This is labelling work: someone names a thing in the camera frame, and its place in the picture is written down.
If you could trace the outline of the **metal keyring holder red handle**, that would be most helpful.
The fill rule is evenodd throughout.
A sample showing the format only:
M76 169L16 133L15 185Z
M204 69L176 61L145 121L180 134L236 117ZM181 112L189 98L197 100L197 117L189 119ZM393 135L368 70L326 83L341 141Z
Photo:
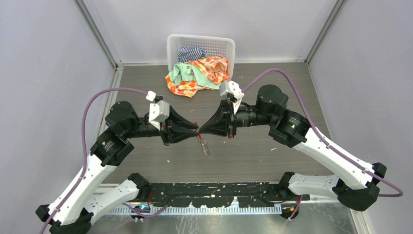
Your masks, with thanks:
M210 156L210 151L209 151L209 148L208 148L208 145L207 145L207 141L204 140L203 136L199 133L199 127L196 129L196 132L198 133L197 138L198 138L198 141L200 143L200 147L201 147L203 155L204 156Z

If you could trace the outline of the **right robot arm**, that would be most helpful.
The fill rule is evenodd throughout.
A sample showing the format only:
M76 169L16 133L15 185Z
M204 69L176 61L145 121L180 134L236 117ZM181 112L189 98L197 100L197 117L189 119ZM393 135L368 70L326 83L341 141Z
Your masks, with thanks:
M378 183L385 176L386 166L355 156L343 158L337 153L338 146L317 134L307 118L287 109L288 96L279 87L262 86L254 105L242 102L241 90L232 81L220 86L220 94L223 99L219 108L200 128L200 133L232 138L238 128L267 125L268 134L276 142L305 153L332 172L327 176L284 173L278 183L282 199L291 200L299 195L333 197L356 211L364 211L377 201Z

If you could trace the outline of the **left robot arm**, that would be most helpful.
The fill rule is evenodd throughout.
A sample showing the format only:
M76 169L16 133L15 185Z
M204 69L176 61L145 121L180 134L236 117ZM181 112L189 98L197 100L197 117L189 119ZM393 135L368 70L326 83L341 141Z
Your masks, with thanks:
M138 173L93 197L101 182L133 151L132 138L160 137L165 145L170 145L198 136L198 126L163 100L152 103L143 117L137 115L129 102L118 102L111 107L105 121L107 129L91 147L77 176L53 203L36 210L52 234L85 234L111 209L133 199L143 202L149 198L150 183Z

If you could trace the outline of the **orange floral cloth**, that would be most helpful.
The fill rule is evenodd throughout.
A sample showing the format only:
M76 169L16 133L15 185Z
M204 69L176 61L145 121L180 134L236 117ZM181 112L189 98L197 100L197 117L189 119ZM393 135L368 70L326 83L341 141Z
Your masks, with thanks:
M230 64L223 56L178 62L166 75L168 89L175 95L193 98L199 90L218 90L230 80Z

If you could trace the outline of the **mint green cloth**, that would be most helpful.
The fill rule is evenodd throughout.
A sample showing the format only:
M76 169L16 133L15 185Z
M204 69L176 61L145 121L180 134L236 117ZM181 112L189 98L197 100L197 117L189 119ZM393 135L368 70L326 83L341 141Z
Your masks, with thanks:
M213 81L213 73L204 66L178 62L166 77L168 86L181 90L218 90L219 83Z

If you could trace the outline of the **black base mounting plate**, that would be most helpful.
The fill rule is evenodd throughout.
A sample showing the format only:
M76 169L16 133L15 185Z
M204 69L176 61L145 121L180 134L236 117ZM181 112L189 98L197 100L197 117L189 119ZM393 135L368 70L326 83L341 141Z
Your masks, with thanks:
M229 207L237 201L241 208L270 207L286 201L297 202L298 196L290 194L277 183L152 183L139 192L132 202L149 203L156 207L195 208Z

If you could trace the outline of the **blue striped cloth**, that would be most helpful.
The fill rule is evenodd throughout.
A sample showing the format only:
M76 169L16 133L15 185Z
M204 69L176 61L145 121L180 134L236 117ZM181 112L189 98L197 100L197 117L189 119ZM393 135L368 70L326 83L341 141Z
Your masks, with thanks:
M200 47L182 47L178 52L179 62L189 62L204 58L206 58L206 53Z

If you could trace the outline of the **white plastic laundry basket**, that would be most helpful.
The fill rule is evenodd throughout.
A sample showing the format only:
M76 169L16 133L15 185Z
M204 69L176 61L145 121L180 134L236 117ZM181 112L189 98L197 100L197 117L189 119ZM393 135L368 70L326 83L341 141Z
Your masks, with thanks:
M178 62L178 52L182 47L199 47L207 57L223 56L229 62L229 77L233 76L236 55L234 40L221 37L171 34L167 38L168 70Z

